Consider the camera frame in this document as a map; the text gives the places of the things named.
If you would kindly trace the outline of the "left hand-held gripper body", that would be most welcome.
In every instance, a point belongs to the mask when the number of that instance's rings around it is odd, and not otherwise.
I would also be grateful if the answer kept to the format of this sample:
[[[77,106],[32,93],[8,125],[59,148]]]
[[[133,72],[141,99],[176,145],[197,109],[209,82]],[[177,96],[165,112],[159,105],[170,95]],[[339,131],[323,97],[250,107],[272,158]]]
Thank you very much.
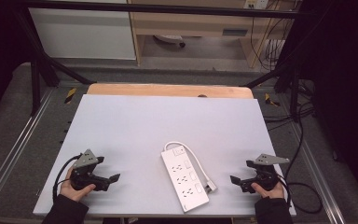
[[[89,184],[94,184],[95,191],[107,191],[110,183],[109,178],[100,177],[93,173],[94,169],[98,165],[97,157],[94,153],[87,149],[77,161],[73,164],[73,170],[71,173],[71,185],[76,190],[81,190]]]

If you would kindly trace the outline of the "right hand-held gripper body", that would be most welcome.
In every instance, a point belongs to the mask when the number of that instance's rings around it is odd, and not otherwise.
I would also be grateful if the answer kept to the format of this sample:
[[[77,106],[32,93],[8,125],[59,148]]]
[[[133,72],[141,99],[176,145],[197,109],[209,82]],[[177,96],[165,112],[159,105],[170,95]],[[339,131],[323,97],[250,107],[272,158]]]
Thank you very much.
[[[256,171],[256,176],[250,179],[241,180],[241,190],[243,192],[255,193],[255,190],[251,187],[252,183],[259,184],[265,190],[271,190],[279,182],[278,174],[274,168],[275,164],[289,163],[290,160],[268,154],[260,154],[255,160],[253,160]]]

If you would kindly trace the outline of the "person's right hand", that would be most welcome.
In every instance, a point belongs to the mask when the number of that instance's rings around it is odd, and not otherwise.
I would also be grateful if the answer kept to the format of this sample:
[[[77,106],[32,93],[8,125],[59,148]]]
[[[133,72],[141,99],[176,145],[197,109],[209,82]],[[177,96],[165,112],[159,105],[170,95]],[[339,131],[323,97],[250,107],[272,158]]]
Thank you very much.
[[[271,190],[265,190],[263,189],[259,184],[252,183],[251,187],[262,197],[270,199],[276,199],[276,198],[284,198],[284,188],[281,183],[277,183],[275,187]]]

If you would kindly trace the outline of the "person's left hand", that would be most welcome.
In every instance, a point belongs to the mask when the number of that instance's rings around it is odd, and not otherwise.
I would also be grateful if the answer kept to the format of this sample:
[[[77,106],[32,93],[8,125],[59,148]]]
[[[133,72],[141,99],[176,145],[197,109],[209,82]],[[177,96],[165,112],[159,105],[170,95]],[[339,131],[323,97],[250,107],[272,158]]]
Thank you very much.
[[[70,168],[67,171],[66,177],[61,184],[60,194],[72,201],[79,203],[83,197],[86,197],[89,193],[94,191],[96,186],[94,184],[89,184],[81,190],[74,189],[71,185],[71,180],[70,180],[72,170],[73,168]]]

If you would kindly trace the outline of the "white power plug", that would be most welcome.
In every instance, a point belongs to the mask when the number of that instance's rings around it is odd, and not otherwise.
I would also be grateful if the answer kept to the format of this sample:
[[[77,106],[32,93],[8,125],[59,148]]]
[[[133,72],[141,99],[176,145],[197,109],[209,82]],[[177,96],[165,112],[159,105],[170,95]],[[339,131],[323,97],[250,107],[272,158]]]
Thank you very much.
[[[204,189],[207,193],[210,193],[210,192],[217,190],[217,186],[215,185],[215,183],[212,180],[209,180]]]

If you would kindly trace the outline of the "white power strip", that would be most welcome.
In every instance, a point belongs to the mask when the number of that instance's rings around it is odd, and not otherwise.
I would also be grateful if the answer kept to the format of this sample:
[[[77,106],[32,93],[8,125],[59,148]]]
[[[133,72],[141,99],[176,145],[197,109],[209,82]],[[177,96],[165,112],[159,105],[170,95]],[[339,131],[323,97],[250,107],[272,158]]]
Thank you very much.
[[[163,150],[161,158],[184,212],[209,202],[197,172],[183,146]]]

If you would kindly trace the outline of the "white table board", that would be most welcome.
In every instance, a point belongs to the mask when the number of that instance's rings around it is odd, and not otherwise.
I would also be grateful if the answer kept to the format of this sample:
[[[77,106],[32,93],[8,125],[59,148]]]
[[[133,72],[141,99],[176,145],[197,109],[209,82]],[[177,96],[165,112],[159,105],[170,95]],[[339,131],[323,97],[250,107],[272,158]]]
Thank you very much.
[[[184,217],[161,158],[172,142],[190,147],[199,175],[208,175],[217,186],[190,216],[254,214],[258,195],[242,192],[230,177],[253,177],[246,161],[274,152],[257,100],[92,94],[81,99],[34,213],[50,210],[52,185],[63,164],[90,149],[104,157],[96,175],[120,178],[109,190],[84,198],[89,216]]]

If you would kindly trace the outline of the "yellow black tape strip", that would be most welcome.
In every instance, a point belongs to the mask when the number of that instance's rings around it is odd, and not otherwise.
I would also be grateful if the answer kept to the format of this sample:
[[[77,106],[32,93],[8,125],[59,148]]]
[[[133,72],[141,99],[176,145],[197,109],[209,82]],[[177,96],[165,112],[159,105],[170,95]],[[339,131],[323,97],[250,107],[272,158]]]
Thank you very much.
[[[265,93],[265,103],[267,105],[281,106],[279,102],[272,101],[268,93]]]
[[[76,88],[71,88],[71,90],[68,91],[67,96],[65,97],[64,103],[70,104],[75,93],[76,93]]]

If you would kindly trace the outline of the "wooden table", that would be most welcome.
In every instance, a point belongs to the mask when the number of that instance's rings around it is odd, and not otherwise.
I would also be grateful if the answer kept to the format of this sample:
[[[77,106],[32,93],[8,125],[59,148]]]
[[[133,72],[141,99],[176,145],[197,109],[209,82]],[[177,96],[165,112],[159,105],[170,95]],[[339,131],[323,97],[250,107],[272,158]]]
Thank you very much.
[[[94,83],[87,94],[253,99],[249,88],[200,85]]]

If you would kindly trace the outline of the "white cabinet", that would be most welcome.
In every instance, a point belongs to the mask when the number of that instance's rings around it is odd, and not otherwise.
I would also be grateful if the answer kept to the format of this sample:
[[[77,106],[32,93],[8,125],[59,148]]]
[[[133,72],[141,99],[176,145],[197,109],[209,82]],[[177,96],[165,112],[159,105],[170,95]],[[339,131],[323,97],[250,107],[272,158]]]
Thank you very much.
[[[30,8],[30,13],[50,57],[136,58],[128,12]]]

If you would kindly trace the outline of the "white chair base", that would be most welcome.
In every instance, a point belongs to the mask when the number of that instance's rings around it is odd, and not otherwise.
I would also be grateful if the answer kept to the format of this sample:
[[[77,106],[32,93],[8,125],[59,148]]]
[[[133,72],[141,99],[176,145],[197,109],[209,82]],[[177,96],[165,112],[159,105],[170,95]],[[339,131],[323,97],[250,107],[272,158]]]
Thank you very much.
[[[180,48],[186,46],[183,38],[179,35],[156,35],[156,39],[170,44],[177,44]]]

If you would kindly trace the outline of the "light wooden desk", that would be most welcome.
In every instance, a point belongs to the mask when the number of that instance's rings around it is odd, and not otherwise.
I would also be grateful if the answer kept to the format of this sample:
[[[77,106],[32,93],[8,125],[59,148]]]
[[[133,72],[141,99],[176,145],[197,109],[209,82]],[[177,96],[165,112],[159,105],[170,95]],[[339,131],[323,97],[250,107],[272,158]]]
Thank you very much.
[[[127,0],[130,4],[244,8],[245,0]],[[267,10],[297,11],[298,0],[268,0]],[[290,27],[280,19],[188,14],[130,14],[133,35],[181,35],[234,37],[240,40],[248,65],[259,65],[268,39],[287,37]]]

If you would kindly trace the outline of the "metal floor rail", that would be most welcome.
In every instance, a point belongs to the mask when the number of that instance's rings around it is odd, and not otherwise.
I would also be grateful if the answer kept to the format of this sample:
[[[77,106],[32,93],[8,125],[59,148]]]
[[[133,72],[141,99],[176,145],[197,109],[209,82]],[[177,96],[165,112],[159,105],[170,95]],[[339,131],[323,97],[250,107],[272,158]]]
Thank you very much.
[[[298,123],[292,123],[291,127],[296,139],[300,144],[303,160],[310,172],[312,182],[321,196],[324,211],[327,214],[331,224],[345,224],[345,218],[342,215],[339,206],[329,188],[321,168],[317,164],[314,156],[311,153],[310,146],[307,143],[305,136],[302,135],[303,131]]]
[[[16,139],[16,142],[14,143],[11,150],[7,154],[4,162],[2,163],[0,167],[0,192],[5,185],[8,177],[10,176],[11,171],[16,165],[19,157],[21,156],[21,153],[26,147],[30,137],[32,136],[39,120],[44,115],[53,92],[55,92],[54,88],[48,88],[45,91],[40,101],[41,106],[36,110],[34,115],[28,118],[24,128],[21,130],[19,137]]]

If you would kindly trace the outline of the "white wall socket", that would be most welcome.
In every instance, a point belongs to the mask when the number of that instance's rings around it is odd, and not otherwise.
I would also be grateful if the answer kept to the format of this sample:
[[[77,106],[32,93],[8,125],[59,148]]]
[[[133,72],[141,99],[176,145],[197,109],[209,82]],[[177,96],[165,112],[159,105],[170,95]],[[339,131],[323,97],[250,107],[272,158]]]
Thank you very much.
[[[266,9],[269,0],[245,0],[244,8]]]

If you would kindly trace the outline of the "black metal frame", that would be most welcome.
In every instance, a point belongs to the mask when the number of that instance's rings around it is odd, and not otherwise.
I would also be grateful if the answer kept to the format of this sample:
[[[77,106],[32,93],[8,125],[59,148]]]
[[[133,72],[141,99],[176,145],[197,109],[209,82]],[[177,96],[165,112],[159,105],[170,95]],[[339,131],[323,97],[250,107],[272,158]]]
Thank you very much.
[[[266,9],[234,9],[225,7],[190,7],[190,6],[166,6],[166,5],[144,5],[144,4],[120,4],[120,3],[101,3],[101,2],[78,2],[78,1],[48,1],[48,0],[12,0],[10,1],[13,14],[26,34],[28,43],[31,45],[33,59],[33,94],[34,105],[33,113],[36,112],[40,104],[38,99],[38,70],[37,64],[41,67],[41,75],[49,86],[58,86],[60,81],[53,70],[64,72],[82,84],[93,84],[93,80],[82,77],[63,64],[52,59],[44,51],[37,31],[33,29],[30,23],[24,18],[24,12],[28,8],[47,8],[47,9],[66,9],[83,11],[115,11],[115,12],[136,12],[136,13],[155,13],[155,14],[188,14],[188,15],[208,15],[208,16],[231,16],[231,17],[250,17],[250,18],[280,18],[297,19],[307,17],[307,14],[295,11],[280,11]]]

